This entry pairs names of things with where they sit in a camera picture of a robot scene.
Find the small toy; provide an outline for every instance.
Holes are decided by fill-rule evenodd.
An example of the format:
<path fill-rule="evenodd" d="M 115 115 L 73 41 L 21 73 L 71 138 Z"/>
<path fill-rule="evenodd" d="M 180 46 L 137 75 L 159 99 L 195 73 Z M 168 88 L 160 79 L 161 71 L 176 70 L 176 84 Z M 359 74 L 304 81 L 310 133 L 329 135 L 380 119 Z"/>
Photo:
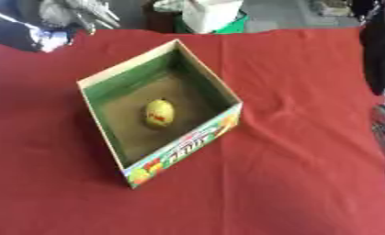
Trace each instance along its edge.
<path fill-rule="evenodd" d="M 175 109 L 165 99 L 157 99 L 146 106 L 146 124 L 151 128 L 166 128 L 174 121 Z"/>

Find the red cloth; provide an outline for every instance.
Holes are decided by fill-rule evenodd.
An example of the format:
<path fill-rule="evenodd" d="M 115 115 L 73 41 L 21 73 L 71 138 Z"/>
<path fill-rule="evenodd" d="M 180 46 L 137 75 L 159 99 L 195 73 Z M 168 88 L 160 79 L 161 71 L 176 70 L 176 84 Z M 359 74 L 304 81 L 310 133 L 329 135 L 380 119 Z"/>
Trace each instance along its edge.
<path fill-rule="evenodd" d="M 385 160 L 356 29 L 105 30 L 0 45 L 0 234 L 385 235 Z M 239 128 L 132 191 L 75 81 L 173 38 L 243 99 Z"/>

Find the cardboard box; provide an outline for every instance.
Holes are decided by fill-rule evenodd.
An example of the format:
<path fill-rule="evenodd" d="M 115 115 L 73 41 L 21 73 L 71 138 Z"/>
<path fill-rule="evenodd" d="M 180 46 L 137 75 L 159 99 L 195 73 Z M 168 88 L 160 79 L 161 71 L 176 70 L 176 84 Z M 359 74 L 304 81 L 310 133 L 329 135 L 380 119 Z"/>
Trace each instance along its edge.
<path fill-rule="evenodd" d="M 243 106 L 177 39 L 78 85 L 133 188 L 232 129 Z M 174 123 L 165 129 L 150 129 L 144 124 L 143 109 L 163 97 L 175 107 Z"/>

